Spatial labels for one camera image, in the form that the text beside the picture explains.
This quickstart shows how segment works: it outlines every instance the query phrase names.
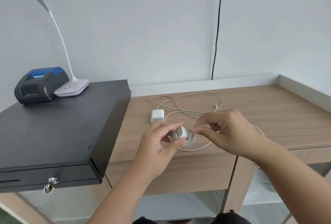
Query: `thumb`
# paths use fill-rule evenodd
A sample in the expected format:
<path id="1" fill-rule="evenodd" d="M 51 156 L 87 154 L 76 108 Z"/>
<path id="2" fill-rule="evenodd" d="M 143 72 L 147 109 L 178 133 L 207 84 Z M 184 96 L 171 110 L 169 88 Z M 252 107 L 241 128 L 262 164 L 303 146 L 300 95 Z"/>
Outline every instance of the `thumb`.
<path id="1" fill-rule="evenodd" d="M 169 159 L 176 153 L 179 148 L 182 148 L 187 145 L 187 139 L 179 138 L 167 145 L 166 148 L 162 150 L 163 154 L 166 155 Z"/>
<path id="2" fill-rule="evenodd" d="M 226 137 L 220 133 L 217 133 L 213 129 L 210 129 L 209 127 L 197 126 L 193 129 L 193 133 L 205 136 L 219 148 L 222 148 L 225 144 L 224 138 Z"/>

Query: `person's right arm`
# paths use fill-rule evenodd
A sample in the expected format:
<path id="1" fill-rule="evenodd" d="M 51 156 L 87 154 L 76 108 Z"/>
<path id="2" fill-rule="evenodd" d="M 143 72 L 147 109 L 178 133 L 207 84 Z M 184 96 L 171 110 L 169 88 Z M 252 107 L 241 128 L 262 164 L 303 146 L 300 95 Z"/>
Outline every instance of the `person's right arm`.
<path id="1" fill-rule="evenodd" d="M 206 123 L 211 128 L 201 126 Z M 262 136 L 239 111 L 205 113 L 193 132 L 256 163 L 298 224 L 331 223 L 331 184 L 285 148 Z"/>

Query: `hand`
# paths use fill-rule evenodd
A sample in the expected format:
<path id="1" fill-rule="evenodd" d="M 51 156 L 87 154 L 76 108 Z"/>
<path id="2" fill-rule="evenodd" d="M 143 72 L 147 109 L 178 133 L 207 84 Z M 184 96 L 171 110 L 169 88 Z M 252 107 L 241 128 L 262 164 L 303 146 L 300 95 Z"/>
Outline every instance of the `hand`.
<path id="1" fill-rule="evenodd" d="M 187 145 L 185 138 L 179 138 L 163 148 L 160 141 L 167 138 L 166 135 L 184 122 L 167 124 L 163 121 L 155 121 L 141 137 L 136 157 L 132 163 L 131 171 L 142 174 L 151 182 L 159 176 L 169 164 L 176 151 Z"/>
<path id="2" fill-rule="evenodd" d="M 206 123 L 209 123 L 210 128 L 200 126 Z M 205 136 L 231 154 L 248 159 L 260 155 L 262 144 L 270 141 L 238 110 L 205 113 L 196 121 L 193 132 Z"/>

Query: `person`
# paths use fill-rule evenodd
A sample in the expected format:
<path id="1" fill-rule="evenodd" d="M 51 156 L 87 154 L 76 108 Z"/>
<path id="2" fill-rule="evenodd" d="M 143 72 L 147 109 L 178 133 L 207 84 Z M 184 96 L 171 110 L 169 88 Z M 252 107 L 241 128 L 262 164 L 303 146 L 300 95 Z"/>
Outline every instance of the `person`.
<path id="1" fill-rule="evenodd" d="M 133 222 L 135 210 L 151 181 L 167 167 L 186 139 L 177 139 L 165 148 L 167 134 L 183 122 L 154 122 L 142 135 L 130 170 L 118 181 L 93 214 L 88 224 Z M 261 135 L 238 110 L 203 114 L 193 132 L 212 141 L 217 147 L 250 159 L 268 176 L 275 190 L 298 224 L 331 223 L 331 184 L 289 151 Z M 219 214 L 213 224 L 249 223 L 236 213 Z M 154 223 L 140 218 L 134 224 Z"/>

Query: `person's right hand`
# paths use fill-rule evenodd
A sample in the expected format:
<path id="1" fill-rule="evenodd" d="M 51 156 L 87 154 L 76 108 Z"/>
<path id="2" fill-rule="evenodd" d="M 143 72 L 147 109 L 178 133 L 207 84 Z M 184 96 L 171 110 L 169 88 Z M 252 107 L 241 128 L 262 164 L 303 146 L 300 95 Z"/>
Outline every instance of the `person's right hand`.
<path id="1" fill-rule="evenodd" d="M 210 128 L 201 126 L 206 123 Z M 196 121 L 193 132 L 231 154 L 251 160 L 263 152 L 263 143 L 270 142 L 238 110 L 205 113 Z"/>

